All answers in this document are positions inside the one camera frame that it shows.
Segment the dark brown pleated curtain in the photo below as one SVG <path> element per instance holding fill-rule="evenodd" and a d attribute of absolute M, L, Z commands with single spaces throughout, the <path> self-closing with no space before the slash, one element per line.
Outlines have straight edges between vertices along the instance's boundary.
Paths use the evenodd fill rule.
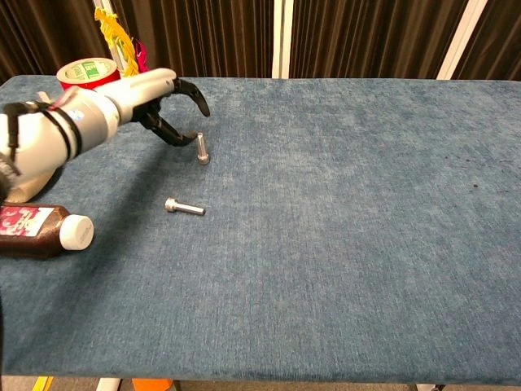
<path fill-rule="evenodd" d="M 521 81 L 521 0 L 488 0 L 452 79 Z"/>
<path fill-rule="evenodd" d="M 93 0 L 0 0 L 0 85 L 18 75 L 54 75 L 111 53 Z"/>
<path fill-rule="evenodd" d="M 148 68 L 180 77 L 270 78 L 274 0 L 111 0 Z"/>
<path fill-rule="evenodd" d="M 468 0 L 294 0 L 291 78 L 437 77 Z"/>

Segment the dark brown bottle white cap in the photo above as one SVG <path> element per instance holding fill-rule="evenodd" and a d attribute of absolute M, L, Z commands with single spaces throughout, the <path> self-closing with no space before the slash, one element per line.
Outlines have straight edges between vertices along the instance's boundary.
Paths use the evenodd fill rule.
<path fill-rule="evenodd" d="M 52 204 L 0 206 L 0 256 L 58 256 L 87 249 L 94 238 L 94 224 L 86 215 L 70 213 Z"/>

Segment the silver metal bolt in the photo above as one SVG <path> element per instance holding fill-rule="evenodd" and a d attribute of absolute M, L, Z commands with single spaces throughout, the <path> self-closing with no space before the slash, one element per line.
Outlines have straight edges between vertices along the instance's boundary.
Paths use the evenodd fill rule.
<path fill-rule="evenodd" d="M 206 146 L 205 138 L 203 133 L 197 133 L 196 139 L 197 146 L 197 160 L 201 165 L 207 165 L 210 161 L 210 156 Z"/>
<path fill-rule="evenodd" d="M 204 216 L 206 213 L 205 208 L 191 205 L 191 204 L 184 204 L 172 197 L 169 197 L 165 201 L 164 208 L 166 211 L 168 211 L 170 213 L 180 212 L 180 213 L 188 213 L 188 214 L 196 215 L 196 216 Z"/>

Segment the red tape roll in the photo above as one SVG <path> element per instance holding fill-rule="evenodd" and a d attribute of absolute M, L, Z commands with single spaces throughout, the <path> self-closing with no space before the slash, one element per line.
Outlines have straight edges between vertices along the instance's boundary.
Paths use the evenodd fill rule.
<path fill-rule="evenodd" d="M 64 65 L 56 77 L 64 90 L 72 86 L 94 90 L 98 86 L 120 80 L 120 72 L 112 59 L 94 57 Z"/>

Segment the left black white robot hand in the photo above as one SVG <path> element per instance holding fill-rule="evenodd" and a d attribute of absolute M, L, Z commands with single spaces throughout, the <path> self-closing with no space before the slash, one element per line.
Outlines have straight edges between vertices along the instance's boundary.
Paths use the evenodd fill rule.
<path fill-rule="evenodd" d="M 161 100 L 172 94 L 189 97 L 205 117 L 210 109 L 199 88 L 177 76 L 169 68 L 157 68 L 120 80 L 112 101 L 120 114 L 121 125 L 135 122 L 152 131 L 168 145 L 184 147 L 197 138 L 197 133 L 180 134 L 160 115 Z"/>

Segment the blue table cloth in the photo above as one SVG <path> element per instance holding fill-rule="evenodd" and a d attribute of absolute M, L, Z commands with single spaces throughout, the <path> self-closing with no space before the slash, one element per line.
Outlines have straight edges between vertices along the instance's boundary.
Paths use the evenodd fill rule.
<path fill-rule="evenodd" d="M 92 245 L 0 257 L 5 373 L 521 384 L 521 82 L 197 86 L 207 165 L 126 125 L 42 197 Z"/>

